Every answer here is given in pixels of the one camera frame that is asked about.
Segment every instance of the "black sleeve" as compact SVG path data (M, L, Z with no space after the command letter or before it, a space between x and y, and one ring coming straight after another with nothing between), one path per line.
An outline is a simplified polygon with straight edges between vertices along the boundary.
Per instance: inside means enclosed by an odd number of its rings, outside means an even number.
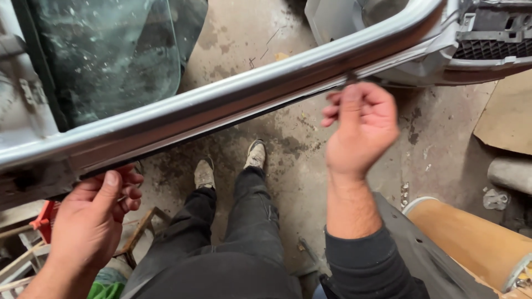
M388 229L371 236L340 239L325 232L333 292L344 299L427 299L424 283L413 278Z

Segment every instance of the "dirty sneaker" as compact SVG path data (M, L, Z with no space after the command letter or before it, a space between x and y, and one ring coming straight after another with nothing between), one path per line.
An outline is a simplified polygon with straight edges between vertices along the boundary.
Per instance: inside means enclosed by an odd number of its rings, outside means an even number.
M196 183L196 189L202 187L216 189L214 185L214 163L212 163L211 157L203 157L198 162L198 166L194 171L194 183Z
M255 140L251 143L249 149L247 150L247 160L244 165L244 169L248 166L255 166L259 168L264 167L264 162L266 161L266 149L264 146L264 141L261 139Z

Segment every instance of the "red object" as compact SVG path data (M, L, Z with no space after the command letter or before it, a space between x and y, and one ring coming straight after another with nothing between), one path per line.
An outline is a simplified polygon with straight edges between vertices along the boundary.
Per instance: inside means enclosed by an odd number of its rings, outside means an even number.
M60 202L47 201L43 205L37 219L30 222L34 229L38 229L44 243L50 244L52 242L52 228L54 227L55 216L59 209Z

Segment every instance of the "hand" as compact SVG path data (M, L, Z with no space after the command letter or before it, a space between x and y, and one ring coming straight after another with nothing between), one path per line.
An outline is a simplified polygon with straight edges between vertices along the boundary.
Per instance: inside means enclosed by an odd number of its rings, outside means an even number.
M327 143L329 174L364 182L371 166L399 136L394 98L383 88L362 82L329 94L327 100L331 105L322 111L322 126L339 121Z
M74 273L97 273L112 258L124 215L140 206L133 164L80 182L59 207L47 263Z

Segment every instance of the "bumper grille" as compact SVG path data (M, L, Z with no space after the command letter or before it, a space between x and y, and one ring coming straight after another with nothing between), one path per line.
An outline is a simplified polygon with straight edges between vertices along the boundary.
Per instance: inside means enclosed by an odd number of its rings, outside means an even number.
M462 40L454 59L499 60L508 56L517 58L532 56L532 38L520 43L505 43L497 40Z

